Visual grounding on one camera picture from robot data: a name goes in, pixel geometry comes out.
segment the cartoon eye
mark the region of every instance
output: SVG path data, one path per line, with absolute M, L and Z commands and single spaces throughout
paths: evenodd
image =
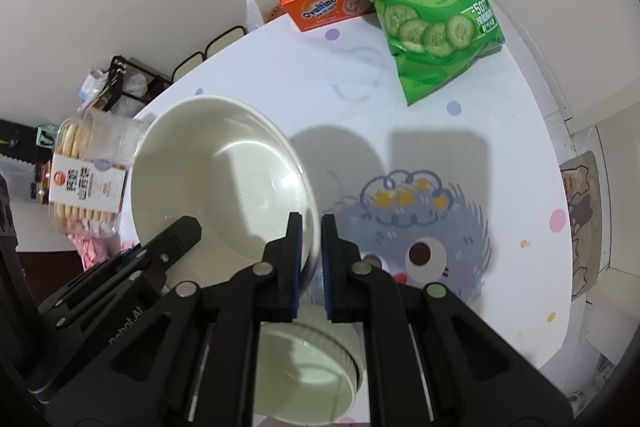
M 378 268 L 382 268 L 385 272 L 389 271 L 389 267 L 386 266 L 385 261 L 383 261 L 379 256 L 371 252 L 363 252 L 361 253 L 362 260 L 369 263 L 371 266 L 375 266 Z
M 422 237 L 409 248 L 404 267 L 409 277 L 419 283 L 437 281 L 447 267 L 447 251 L 434 237 Z

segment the pink dot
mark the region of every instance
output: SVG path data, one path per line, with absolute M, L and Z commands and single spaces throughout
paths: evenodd
M 562 209 L 556 209 L 549 218 L 549 228 L 551 232 L 558 233 L 566 225 L 566 213 Z

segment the ovaltine logo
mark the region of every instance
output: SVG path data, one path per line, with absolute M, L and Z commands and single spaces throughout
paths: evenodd
M 335 10 L 338 0 L 310 0 L 303 7 L 302 17 L 311 19 L 312 17 L 322 17 Z

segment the floor mat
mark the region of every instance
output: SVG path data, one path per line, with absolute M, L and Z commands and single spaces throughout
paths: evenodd
M 588 151 L 560 166 L 569 207 L 574 245 L 572 299 L 590 290 L 598 280 L 602 252 L 600 181 L 593 152 Z

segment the biscuit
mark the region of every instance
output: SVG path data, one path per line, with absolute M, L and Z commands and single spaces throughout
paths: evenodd
M 369 0 L 344 0 L 342 11 L 349 16 L 362 16 L 371 9 Z

